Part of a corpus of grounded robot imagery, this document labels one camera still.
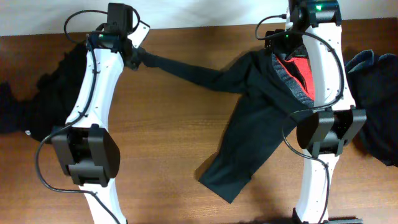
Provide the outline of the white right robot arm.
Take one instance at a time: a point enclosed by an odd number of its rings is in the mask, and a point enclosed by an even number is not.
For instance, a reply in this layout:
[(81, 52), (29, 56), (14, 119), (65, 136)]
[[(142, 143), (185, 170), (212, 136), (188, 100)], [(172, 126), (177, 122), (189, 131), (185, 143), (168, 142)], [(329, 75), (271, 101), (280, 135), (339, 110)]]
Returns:
[(366, 122), (350, 92), (341, 49), (342, 20), (338, 1), (289, 1), (285, 29), (265, 40), (285, 39), (294, 52), (307, 51), (315, 99), (309, 116), (297, 124), (296, 136), (304, 159), (300, 197), (292, 223), (331, 223), (330, 187), (343, 148)]

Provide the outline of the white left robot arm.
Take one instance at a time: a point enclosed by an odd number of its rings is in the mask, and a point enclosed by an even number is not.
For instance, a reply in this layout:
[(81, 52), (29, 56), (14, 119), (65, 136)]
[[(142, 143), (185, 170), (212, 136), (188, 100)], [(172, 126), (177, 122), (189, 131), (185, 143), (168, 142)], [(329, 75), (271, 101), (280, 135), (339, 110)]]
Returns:
[(51, 141), (63, 173), (86, 197), (95, 223), (127, 223), (119, 205), (116, 176), (121, 155), (108, 131), (116, 84), (124, 68), (137, 70), (139, 47), (150, 26), (132, 6), (110, 3), (107, 21), (86, 36), (85, 75), (65, 126)]

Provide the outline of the black leggings red waistband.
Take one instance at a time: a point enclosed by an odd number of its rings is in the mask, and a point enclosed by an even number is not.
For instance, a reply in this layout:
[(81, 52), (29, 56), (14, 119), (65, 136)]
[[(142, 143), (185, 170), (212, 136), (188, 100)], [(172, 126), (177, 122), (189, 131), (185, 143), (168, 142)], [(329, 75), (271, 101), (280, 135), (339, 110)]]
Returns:
[(219, 153), (199, 182), (232, 203), (301, 120), (298, 110), (313, 106), (315, 89), (309, 61), (261, 49), (250, 51), (223, 70), (189, 65), (139, 49), (142, 63), (213, 91), (237, 93), (238, 100), (223, 134)]

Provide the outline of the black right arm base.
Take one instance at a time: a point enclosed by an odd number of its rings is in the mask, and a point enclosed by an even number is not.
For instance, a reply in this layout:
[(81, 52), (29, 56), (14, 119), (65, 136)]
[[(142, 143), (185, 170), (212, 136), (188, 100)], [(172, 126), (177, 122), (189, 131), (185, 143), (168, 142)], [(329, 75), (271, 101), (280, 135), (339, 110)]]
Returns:
[[(301, 221), (299, 219), (298, 213), (296, 209), (293, 209), (292, 213), (292, 222), (294, 224), (310, 224), (308, 221)], [(340, 218), (332, 218), (331, 220), (324, 220), (321, 224), (364, 224), (363, 219), (356, 217), (340, 217)]]

